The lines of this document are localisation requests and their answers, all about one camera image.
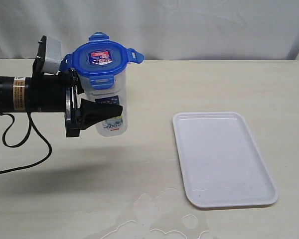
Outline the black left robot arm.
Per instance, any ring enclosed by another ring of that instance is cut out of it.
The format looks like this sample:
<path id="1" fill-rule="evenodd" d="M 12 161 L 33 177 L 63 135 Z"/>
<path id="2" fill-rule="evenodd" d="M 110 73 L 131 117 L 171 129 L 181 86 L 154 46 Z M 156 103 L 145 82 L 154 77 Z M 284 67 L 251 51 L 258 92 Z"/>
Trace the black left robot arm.
<path id="1" fill-rule="evenodd" d="M 64 113 L 66 137 L 78 137 L 104 120 L 118 117 L 123 107 L 86 99 L 74 70 L 59 71 L 61 43 L 46 35 L 38 41 L 31 77 L 0 76 L 0 115 L 5 113 Z"/>

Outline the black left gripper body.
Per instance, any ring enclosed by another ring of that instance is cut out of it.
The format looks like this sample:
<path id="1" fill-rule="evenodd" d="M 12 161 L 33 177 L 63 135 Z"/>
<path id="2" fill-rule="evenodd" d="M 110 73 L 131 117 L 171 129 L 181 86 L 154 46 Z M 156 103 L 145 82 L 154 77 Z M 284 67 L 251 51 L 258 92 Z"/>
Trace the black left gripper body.
<path id="1" fill-rule="evenodd" d="M 76 77 L 72 71 L 56 75 L 42 71 L 46 38 L 38 40 L 38 51 L 32 65 L 32 75 L 26 80 L 25 110 L 28 113 L 64 113 L 66 137 L 78 137 L 80 126 L 76 95 Z"/>

